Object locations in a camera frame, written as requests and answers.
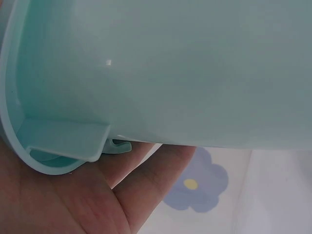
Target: hand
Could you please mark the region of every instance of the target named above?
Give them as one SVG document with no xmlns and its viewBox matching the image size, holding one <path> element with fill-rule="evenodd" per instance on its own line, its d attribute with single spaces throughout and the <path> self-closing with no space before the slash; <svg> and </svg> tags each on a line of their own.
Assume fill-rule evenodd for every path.
<svg viewBox="0 0 312 234">
<path fill-rule="evenodd" d="M 152 146 L 135 142 L 129 153 L 51 176 L 29 168 L 0 139 L 1 233 L 137 233 L 195 151 L 163 145 L 136 167 Z"/>
</svg>

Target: finger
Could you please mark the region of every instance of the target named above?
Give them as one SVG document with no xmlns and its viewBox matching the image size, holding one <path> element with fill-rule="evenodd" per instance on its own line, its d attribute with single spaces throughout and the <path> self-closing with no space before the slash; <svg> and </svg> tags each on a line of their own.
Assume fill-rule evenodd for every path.
<svg viewBox="0 0 312 234">
<path fill-rule="evenodd" d="M 190 146 L 163 145 L 113 189 L 133 233 L 164 198 L 194 151 Z"/>
<path fill-rule="evenodd" d="M 143 160 L 154 144 L 132 142 L 132 151 L 119 155 L 102 155 L 98 167 L 113 188 Z"/>
</svg>

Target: yellow flower center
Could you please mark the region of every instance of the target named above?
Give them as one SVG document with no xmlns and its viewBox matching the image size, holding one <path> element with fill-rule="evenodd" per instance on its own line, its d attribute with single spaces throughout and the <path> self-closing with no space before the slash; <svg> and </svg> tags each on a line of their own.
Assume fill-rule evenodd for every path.
<svg viewBox="0 0 312 234">
<path fill-rule="evenodd" d="M 187 187 L 190 190 L 195 190 L 198 188 L 198 183 L 194 179 L 186 179 L 183 181 L 183 184 L 185 187 Z"/>
</svg>

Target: curved plastic edge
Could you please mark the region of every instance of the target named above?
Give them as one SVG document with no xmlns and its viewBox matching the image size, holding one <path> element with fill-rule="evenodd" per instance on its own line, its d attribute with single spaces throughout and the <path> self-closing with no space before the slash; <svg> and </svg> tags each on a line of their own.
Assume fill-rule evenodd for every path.
<svg viewBox="0 0 312 234">
<path fill-rule="evenodd" d="M 9 146 L 11 146 L 11 148 L 15 151 L 15 153 L 21 158 L 21 160 L 23 160 L 31 168 L 35 169 L 38 172 L 48 175 L 61 175 L 71 172 L 72 170 L 76 169 L 77 167 L 85 163 L 85 161 L 77 160 L 76 162 L 68 166 L 55 168 L 45 166 L 36 161 L 35 159 L 33 159 L 22 147 L 21 143 L 19 142 L 15 134 L 6 105 L 6 93 L 5 93 L 6 65 L 11 47 L 11 37 L 14 32 L 14 24 L 16 23 L 15 17 L 17 14 L 21 14 L 21 12 L 18 12 L 18 10 L 23 11 L 22 13 L 24 13 L 24 15 L 26 16 L 29 3 L 30 0 L 15 0 L 3 36 L 0 54 L 0 122 L 2 125 L 1 136 L 3 137 L 4 141 L 6 141 L 6 143 Z M 2 11 L 10 10 L 9 6 L 10 4 L 5 4 L 4 2 L 1 10 Z"/>
<path fill-rule="evenodd" d="M 132 145 L 130 142 L 123 142 L 120 144 L 115 144 L 112 139 L 107 139 L 103 148 L 102 153 L 104 154 L 122 154 L 130 152 L 132 150 Z"/>
</svg>

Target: mint green plastic container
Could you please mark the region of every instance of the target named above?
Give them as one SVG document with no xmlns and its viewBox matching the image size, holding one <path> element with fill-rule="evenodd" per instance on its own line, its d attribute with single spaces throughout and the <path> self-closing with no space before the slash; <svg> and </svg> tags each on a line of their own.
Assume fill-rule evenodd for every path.
<svg viewBox="0 0 312 234">
<path fill-rule="evenodd" d="M 312 149 L 312 2 L 4 0 L 3 137 L 67 173 L 130 143 Z"/>
</svg>

